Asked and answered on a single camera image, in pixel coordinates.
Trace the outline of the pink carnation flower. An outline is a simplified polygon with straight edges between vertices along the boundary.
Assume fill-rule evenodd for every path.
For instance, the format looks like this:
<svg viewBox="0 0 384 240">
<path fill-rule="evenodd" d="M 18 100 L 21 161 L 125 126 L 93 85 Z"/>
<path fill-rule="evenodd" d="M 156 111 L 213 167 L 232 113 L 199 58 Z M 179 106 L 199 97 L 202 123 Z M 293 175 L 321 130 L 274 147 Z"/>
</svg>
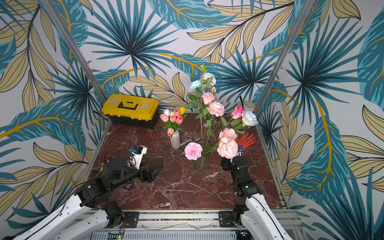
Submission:
<svg viewBox="0 0 384 240">
<path fill-rule="evenodd" d="M 188 160 L 196 161 L 202 156 L 203 148 L 200 144 L 191 142 L 186 145 L 184 152 Z"/>
</svg>

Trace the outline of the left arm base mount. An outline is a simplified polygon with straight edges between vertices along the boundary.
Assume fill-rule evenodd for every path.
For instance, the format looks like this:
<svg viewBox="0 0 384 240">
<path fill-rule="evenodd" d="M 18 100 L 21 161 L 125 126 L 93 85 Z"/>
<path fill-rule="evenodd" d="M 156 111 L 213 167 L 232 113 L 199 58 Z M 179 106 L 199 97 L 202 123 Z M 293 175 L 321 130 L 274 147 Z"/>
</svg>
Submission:
<svg viewBox="0 0 384 240">
<path fill-rule="evenodd" d="M 139 212 L 107 213 L 106 228 L 134 229 L 137 227 L 139 214 Z"/>
</svg>

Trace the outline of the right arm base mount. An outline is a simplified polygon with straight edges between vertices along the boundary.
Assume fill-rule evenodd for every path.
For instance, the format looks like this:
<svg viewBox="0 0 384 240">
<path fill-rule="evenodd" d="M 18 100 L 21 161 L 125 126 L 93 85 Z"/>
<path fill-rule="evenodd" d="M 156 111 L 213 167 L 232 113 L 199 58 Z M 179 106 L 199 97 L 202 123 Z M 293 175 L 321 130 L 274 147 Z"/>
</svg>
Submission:
<svg viewBox="0 0 384 240">
<path fill-rule="evenodd" d="M 219 223 L 221 228 L 244 228 L 241 221 L 242 215 L 244 215 L 247 211 L 219 211 Z"/>
</svg>

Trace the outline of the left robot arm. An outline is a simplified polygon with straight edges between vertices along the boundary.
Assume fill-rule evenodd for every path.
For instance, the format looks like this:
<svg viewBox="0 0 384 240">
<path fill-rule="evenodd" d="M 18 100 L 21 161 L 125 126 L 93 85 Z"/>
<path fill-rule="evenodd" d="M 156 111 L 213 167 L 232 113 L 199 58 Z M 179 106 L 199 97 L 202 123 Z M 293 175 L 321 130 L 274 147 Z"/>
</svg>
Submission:
<svg viewBox="0 0 384 240">
<path fill-rule="evenodd" d="M 109 202 L 114 190 L 136 179 L 152 183 L 164 166 L 141 167 L 124 158 L 105 162 L 94 178 L 87 180 L 55 211 L 17 240 L 77 240 L 105 227 L 123 228 L 126 217 L 116 202 Z"/>
</svg>

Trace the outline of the magenta rose stem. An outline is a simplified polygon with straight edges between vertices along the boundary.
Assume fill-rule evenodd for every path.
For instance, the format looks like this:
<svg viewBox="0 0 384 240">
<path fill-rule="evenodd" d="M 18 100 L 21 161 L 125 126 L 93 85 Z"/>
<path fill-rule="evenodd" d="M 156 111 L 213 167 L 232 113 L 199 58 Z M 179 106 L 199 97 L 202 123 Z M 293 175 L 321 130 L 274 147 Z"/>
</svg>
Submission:
<svg viewBox="0 0 384 240">
<path fill-rule="evenodd" d="M 221 130 L 229 128 L 235 131 L 240 131 L 241 129 L 245 128 L 246 125 L 242 120 L 244 111 L 245 110 L 242 107 L 236 107 L 228 118 L 221 117 Z"/>
</svg>

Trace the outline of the light pink peony bunch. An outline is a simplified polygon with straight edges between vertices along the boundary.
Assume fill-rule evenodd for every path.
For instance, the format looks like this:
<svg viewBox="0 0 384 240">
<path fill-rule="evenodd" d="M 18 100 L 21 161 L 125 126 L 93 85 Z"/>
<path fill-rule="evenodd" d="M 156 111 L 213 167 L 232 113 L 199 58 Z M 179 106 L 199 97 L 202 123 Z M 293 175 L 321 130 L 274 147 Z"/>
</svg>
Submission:
<svg viewBox="0 0 384 240">
<path fill-rule="evenodd" d="M 225 158 L 232 159 L 238 153 L 238 144 L 236 142 L 237 134 L 234 129 L 225 128 L 219 133 L 218 142 L 208 148 L 207 153 L 217 153 Z"/>
</svg>

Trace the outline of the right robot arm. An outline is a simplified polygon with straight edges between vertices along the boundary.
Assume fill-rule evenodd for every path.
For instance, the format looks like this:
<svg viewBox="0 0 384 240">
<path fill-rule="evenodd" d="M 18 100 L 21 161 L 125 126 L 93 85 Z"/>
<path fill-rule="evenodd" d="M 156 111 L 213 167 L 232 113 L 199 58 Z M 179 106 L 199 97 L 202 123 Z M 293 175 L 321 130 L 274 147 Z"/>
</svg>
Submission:
<svg viewBox="0 0 384 240">
<path fill-rule="evenodd" d="M 249 166 L 243 156 L 222 158 L 221 167 L 229 171 L 235 194 L 244 201 L 231 211 L 220 211 L 221 228 L 242 228 L 238 240 L 291 240 L 292 237 L 280 224 L 269 207 L 262 191 L 251 179 Z"/>
</svg>

